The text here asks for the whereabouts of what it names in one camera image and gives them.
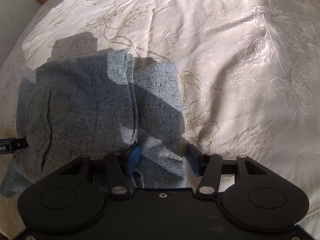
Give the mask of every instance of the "white wall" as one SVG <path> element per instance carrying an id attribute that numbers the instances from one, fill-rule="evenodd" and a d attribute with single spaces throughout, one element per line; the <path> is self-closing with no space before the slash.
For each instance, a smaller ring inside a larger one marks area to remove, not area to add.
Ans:
<path id="1" fill-rule="evenodd" d="M 36 0 L 0 0 L 0 68 L 40 6 Z"/>

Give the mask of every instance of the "blue-gray cloth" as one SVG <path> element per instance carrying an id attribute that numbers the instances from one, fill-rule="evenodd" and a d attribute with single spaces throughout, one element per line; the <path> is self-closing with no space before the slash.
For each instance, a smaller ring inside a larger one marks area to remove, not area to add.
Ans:
<path id="1" fill-rule="evenodd" d="M 133 187 L 184 187 L 175 65 L 133 66 L 119 50 L 48 62 L 25 77 L 17 134 L 29 147 L 14 153 L 0 193 L 12 197 L 81 155 L 102 159 L 134 141 L 141 159 Z"/>

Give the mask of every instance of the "cream floral bedspread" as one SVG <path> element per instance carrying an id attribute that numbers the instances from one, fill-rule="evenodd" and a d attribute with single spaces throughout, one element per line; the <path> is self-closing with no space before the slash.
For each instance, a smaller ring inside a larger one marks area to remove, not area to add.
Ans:
<path id="1" fill-rule="evenodd" d="M 320 0 L 50 0 L 0 69 L 0 137 L 16 136 L 21 79 L 47 61 L 123 48 L 136 68 L 172 61 L 184 141 L 227 159 L 248 155 L 299 186 L 310 200 L 303 227 L 317 239 L 319 12 Z M 0 179 L 9 159 L 0 157 Z M 13 237 L 23 229 L 16 198 L 0 202 L 0 227 Z"/>

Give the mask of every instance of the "bedspread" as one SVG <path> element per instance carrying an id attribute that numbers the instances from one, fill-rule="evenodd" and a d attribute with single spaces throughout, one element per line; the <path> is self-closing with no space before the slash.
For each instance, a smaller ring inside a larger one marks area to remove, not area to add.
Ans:
<path id="1" fill-rule="evenodd" d="M 184 145 L 248 155 L 300 187 L 303 228 L 317 239 L 319 11 L 320 0 L 49 0 L 0 69 L 0 136 L 16 136 L 21 79 L 47 61 L 127 49 L 136 69 L 174 62 Z M 0 157 L 0 179 L 9 159 Z M 232 183 L 223 176 L 220 190 Z M 16 198 L 0 202 L 0 228 L 13 237 L 23 230 Z"/>

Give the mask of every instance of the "gray speckled fabric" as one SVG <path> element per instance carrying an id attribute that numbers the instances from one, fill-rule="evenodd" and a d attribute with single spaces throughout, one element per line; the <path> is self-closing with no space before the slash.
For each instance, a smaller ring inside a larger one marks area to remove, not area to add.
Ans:
<path id="1" fill-rule="evenodd" d="M 184 187 L 176 68 L 154 63 L 133 73 L 133 61 L 125 50 L 70 58 L 23 79 L 17 134 L 29 147 L 15 152 L 2 195 L 21 193 L 81 155 L 102 159 L 134 141 L 142 150 L 138 187 Z"/>

